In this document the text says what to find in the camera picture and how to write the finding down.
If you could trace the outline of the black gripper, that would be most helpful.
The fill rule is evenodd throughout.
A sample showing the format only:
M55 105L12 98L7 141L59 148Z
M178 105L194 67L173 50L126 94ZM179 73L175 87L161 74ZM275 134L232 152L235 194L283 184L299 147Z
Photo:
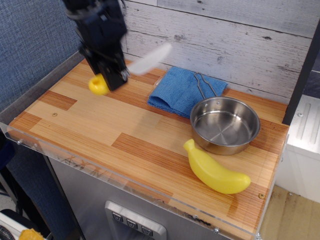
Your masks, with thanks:
M82 52L95 75L101 73L109 90L127 83L121 39L127 33L117 0L67 0L66 15L75 21Z

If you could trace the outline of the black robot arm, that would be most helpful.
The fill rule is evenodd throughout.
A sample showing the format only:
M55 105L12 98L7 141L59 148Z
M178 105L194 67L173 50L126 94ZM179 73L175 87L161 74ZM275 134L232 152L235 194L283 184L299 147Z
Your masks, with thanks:
M95 75L101 74L110 91L129 76L121 40L127 26L118 0L65 0L66 15L76 23L79 52Z

